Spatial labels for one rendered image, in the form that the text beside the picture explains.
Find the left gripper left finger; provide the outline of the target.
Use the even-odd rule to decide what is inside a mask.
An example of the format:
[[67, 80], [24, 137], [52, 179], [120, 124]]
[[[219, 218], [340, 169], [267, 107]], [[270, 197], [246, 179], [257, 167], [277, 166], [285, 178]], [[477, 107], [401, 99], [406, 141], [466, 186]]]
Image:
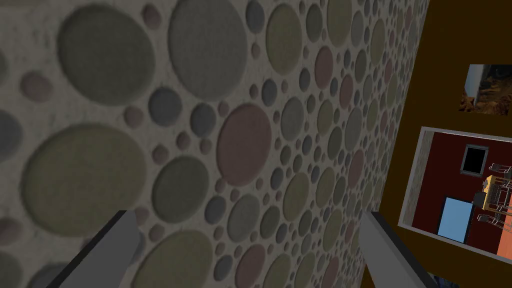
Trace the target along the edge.
[[140, 240], [134, 211], [117, 211], [46, 288], [119, 288]]

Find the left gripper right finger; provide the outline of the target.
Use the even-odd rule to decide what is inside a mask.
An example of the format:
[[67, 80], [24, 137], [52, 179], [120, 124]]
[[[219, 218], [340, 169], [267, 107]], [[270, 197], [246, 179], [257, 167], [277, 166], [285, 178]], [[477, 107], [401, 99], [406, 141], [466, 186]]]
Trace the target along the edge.
[[438, 288], [378, 211], [362, 214], [359, 246], [375, 288]]

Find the light blue panel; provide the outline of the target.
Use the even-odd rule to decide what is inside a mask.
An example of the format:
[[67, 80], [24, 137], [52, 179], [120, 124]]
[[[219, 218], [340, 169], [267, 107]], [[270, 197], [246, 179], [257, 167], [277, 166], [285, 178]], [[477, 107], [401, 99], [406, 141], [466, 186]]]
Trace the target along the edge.
[[473, 213], [474, 205], [472, 202], [445, 197], [436, 234], [465, 244], [469, 237]]

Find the grey framed doorway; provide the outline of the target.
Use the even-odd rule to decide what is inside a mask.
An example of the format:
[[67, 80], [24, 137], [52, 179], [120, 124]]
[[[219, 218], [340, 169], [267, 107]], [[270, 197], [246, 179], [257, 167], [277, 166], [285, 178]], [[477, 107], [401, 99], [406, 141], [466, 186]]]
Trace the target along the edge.
[[[466, 145], [488, 147], [482, 177], [460, 172]], [[422, 127], [415, 148], [398, 225], [433, 239], [512, 264], [512, 233], [477, 221], [479, 214], [490, 214], [474, 206], [466, 243], [437, 235], [445, 201], [450, 197], [473, 202], [483, 182], [493, 174], [493, 164], [512, 166], [512, 137], [474, 134], [433, 127]]]

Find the yellow table with chairs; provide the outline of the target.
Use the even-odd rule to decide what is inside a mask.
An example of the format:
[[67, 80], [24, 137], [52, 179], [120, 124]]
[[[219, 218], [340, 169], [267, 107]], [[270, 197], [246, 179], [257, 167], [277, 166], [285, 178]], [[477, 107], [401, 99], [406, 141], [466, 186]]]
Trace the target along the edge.
[[512, 166], [493, 163], [489, 170], [493, 174], [482, 183], [482, 191], [474, 194], [472, 204], [490, 214], [478, 214], [477, 221], [512, 234]]

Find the black framed window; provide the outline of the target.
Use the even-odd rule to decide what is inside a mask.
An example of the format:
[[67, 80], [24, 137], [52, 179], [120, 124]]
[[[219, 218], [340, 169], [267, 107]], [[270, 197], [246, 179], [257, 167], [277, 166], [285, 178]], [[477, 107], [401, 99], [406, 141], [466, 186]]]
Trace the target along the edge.
[[487, 146], [467, 144], [460, 167], [464, 175], [481, 178], [487, 161], [489, 148]]

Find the brown landscape wall picture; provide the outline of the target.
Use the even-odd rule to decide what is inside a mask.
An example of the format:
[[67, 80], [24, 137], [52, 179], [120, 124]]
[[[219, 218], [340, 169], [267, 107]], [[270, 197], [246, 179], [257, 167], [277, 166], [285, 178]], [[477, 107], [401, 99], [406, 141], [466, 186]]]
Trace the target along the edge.
[[512, 106], [512, 64], [471, 64], [460, 112], [508, 116]]

